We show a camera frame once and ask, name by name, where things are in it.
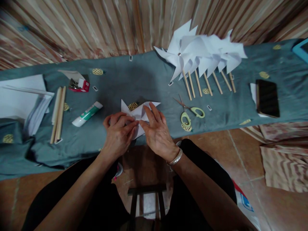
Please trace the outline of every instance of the scissors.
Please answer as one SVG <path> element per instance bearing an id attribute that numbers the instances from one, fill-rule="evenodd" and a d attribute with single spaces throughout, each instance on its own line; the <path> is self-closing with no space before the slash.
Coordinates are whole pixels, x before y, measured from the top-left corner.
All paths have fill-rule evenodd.
<path id="1" fill-rule="evenodd" d="M 192 113 L 194 113 L 197 117 L 199 118 L 204 118 L 205 117 L 205 113 L 204 111 L 201 109 L 201 108 L 198 108 L 198 107 L 188 107 L 186 106 L 182 99 L 181 99 L 181 96 L 180 96 L 180 100 L 181 101 L 178 101 L 176 98 L 174 98 L 180 105 L 182 105 L 182 107 L 184 108 L 184 112 L 181 114 L 181 123 L 185 126 L 185 127 L 189 127 L 192 123 L 191 123 L 191 120 L 188 116 L 188 114 L 186 113 L 186 109 L 190 110 Z M 183 121 L 183 118 L 186 118 L 188 123 L 185 123 Z"/>

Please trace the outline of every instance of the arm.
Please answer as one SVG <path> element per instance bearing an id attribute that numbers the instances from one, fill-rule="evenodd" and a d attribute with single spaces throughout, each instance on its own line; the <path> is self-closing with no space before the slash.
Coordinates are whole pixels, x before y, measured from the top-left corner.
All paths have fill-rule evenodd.
<path id="1" fill-rule="evenodd" d="M 152 112 L 148 107 L 144 107 L 150 124 L 142 120 L 139 123 L 145 131 L 147 144 L 169 163 L 178 155 L 180 149 L 169 134 L 165 116 L 152 103 L 150 107 Z M 181 177 L 214 230 L 245 230 L 248 227 L 257 230 L 225 191 L 185 154 L 173 165 L 173 169 Z"/>
<path id="2" fill-rule="evenodd" d="M 120 112 L 108 116 L 103 124 L 107 130 L 107 138 L 102 151 L 36 230 L 77 229 L 97 185 L 116 159 L 126 152 L 138 121 L 134 121 L 134 118 Z"/>

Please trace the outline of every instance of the yellow scissors handle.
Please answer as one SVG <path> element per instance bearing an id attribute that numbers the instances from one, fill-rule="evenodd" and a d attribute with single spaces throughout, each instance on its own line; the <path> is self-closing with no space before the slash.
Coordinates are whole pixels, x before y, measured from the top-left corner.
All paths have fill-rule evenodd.
<path id="1" fill-rule="evenodd" d="M 185 127 L 189 127 L 189 126 L 192 124 L 192 122 L 191 122 L 191 120 L 190 120 L 190 118 L 189 118 L 189 116 L 187 115 L 186 112 L 183 112 L 183 113 L 181 114 L 181 123 L 182 123 Z"/>
<path id="2" fill-rule="evenodd" d="M 198 108 L 198 107 L 191 107 L 190 110 L 199 118 L 204 118 L 205 117 L 205 113 L 204 111 L 201 109 L 201 108 Z"/>

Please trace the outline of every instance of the striped fabric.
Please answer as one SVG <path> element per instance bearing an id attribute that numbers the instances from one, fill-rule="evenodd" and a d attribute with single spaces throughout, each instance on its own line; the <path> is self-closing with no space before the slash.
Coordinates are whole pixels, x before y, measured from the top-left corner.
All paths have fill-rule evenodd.
<path id="1" fill-rule="evenodd" d="M 308 192 L 308 122 L 265 124 L 241 130 L 266 144 L 260 149 L 267 186 Z"/>
<path id="2" fill-rule="evenodd" d="M 260 141 L 261 143 L 267 144 L 271 143 L 271 141 L 267 141 L 263 134 L 261 133 L 261 129 L 259 126 L 249 126 L 240 128 L 242 131 L 246 132 L 248 135 L 252 136 L 256 140 Z"/>
<path id="3" fill-rule="evenodd" d="M 291 192 L 308 192 L 308 148 L 301 154 L 292 154 L 288 147 L 294 149 L 295 143 L 292 146 L 285 144 L 283 148 L 277 145 L 260 147 L 267 186 Z"/>
<path id="4" fill-rule="evenodd" d="M 173 31 L 190 19 L 198 34 L 222 38 L 233 28 L 232 41 L 245 45 L 308 35 L 303 0 L 7 2 L 0 18 L 0 70 L 167 48 Z"/>

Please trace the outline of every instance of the hand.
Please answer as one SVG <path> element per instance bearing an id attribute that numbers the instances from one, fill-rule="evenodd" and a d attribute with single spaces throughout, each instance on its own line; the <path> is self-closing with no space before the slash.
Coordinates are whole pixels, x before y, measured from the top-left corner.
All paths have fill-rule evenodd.
<path id="1" fill-rule="evenodd" d="M 150 102 L 150 107 L 152 111 L 147 106 L 143 106 L 150 124 L 143 120 L 139 121 L 145 131 L 147 144 L 153 152 L 167 162 L 171 162 L 179 154 L 180 148 L 175 145 L 170 136 L 164 114 L 158 111 L 152 102 Z"/>
<path id="2" fill-rule="evenodd" d="M 126 113 L 118 112 L 107 116 L 103 125 L 107 130 L 107 138 L 101 153 L 116 160 L 128 149 L 137 129 L 138 121 L 135 121 L 131 116 L 126 116 Z"/>

